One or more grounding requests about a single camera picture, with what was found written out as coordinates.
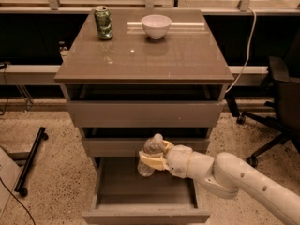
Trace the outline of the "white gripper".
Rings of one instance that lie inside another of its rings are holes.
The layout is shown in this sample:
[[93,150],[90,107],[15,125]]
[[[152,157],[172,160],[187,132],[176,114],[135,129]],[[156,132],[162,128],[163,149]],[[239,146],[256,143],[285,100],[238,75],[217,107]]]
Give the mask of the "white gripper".
[[163,141],[163,145],[163,153],[166,154],[166,158],[162,153],[147,154],[140,151],[140,160],[155,170],[164,171],[169,169],[171,175],[186,178],[188,176],[188,161],[193,150],[184,145],[173,146],[169,141]]

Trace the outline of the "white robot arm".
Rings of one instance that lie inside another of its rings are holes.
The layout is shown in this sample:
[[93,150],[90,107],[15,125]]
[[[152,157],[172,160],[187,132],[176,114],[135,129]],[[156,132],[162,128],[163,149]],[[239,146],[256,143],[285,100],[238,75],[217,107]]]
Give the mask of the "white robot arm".
[[241,158],[226,152],[211,157],[164,140],[147,141],[139,152],[148,167],[190,178],[207,191],[232,199],[242,190],[285,225],[300,225],[300,196],[260,173]]

